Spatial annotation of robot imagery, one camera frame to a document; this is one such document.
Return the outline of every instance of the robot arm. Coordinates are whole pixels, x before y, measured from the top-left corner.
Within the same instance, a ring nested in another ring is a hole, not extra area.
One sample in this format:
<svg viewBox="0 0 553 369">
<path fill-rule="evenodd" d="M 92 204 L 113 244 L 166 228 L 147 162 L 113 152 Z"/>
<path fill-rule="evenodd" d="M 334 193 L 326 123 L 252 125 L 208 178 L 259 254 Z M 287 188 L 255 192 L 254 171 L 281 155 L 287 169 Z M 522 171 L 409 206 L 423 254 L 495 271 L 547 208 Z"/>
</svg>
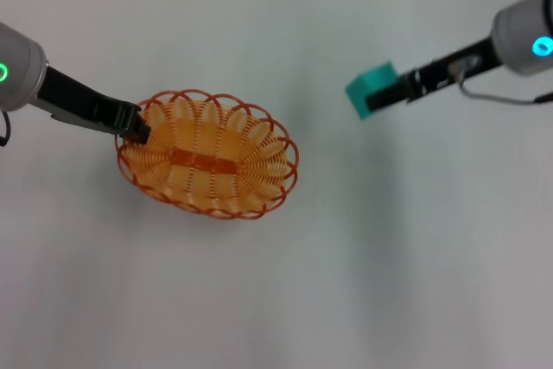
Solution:
<svg viewBox="0 0 553 369">
<path fill-rule="evenodd" d="M 373 68 L 354 80 L 346 92 L 365 118 L 399 101 L 411 102 L 454 83 L 462 85 L 502 65 L 524 76 L 553 67 L 553 0 L 515 3 L 495 16 L 486 39 L 400 76 L 391 64 Z M 553 96 L 546 94 L 533 102 L 551 100 Z"/>
<path fill-rule="evenodd" d="M 140 107 L 107 97 L 49 66 L 42 47 L 0 23 L 0 111 L 26 104 L 52 118 L 146 143 L 149 126 Z"/>
</svg>

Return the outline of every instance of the orange wicker basket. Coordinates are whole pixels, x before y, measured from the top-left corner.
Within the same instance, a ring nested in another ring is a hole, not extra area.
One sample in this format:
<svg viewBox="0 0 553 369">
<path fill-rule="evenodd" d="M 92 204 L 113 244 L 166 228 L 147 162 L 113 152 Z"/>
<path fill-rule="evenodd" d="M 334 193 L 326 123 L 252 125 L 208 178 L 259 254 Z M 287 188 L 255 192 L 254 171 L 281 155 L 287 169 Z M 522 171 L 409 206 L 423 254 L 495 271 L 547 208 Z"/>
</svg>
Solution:
<svg viewBox="0 0 553 369">
<path fill-rule="evenodd" d="M 296 185 L 298 149 L 258 105 L 200 90 L 138 105 L 148 142 L 116 137 L 115 146 L 123 176 L 152 198 L 218 219 L 259 219 Z"/>
</svg>

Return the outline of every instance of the white surface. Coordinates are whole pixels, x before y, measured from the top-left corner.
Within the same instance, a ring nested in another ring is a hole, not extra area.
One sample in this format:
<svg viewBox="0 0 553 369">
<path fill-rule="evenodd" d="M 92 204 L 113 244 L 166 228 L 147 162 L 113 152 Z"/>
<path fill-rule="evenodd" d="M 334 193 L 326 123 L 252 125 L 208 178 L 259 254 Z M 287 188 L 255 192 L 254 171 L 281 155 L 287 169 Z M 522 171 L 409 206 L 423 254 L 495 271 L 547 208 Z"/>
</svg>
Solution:
<svg viewBox="0 0 553 369">
<path fill-rule="evenodd" d="M 479 40 L 514 1 L 0 0 L 77 80 L 133 101 L 229 92 L 302 154 L 280 210 L 218 222 L 133 188 L 109 136 L 13 113 L 2 368 L 552 367 L 553 108 L 452 88 L 362 123 L 343 91 Z M 552 81 L 470 86 L 533 97 Z"/>
</svg>

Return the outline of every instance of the cyan led light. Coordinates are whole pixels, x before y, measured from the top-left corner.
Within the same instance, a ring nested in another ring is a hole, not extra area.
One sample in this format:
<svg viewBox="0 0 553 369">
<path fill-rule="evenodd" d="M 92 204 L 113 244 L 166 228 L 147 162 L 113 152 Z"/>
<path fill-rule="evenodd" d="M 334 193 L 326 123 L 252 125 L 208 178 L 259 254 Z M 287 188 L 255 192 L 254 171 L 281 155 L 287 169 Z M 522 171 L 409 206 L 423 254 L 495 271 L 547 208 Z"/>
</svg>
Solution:
<svg viewBox="0 0 553 369">
<path fill-rule="evenodd" d="M 532 46 L 532 52 L 537 56 L 550 56 L 553 53 L 553 39 L 548 36 L 537 38 Z"/>
</svg>

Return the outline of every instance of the oval basket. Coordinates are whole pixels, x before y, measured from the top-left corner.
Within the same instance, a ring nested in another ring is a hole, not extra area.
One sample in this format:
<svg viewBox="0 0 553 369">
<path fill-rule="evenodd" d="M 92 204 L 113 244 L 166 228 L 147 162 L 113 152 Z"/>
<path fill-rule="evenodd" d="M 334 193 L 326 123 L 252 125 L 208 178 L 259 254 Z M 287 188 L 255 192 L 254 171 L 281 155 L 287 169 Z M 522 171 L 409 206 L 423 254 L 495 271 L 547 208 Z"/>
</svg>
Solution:
<svg viewBox="0 0 553 369">
<path fill-rule="evenodd" d="M 160 92 L 138 105 L 149 140 L 116 137 L 118 166 L 155 200 L 218 219 L 259 219 L 296 185 L 298 149 L 258 105 L 200 90 Z"/>
</svg>

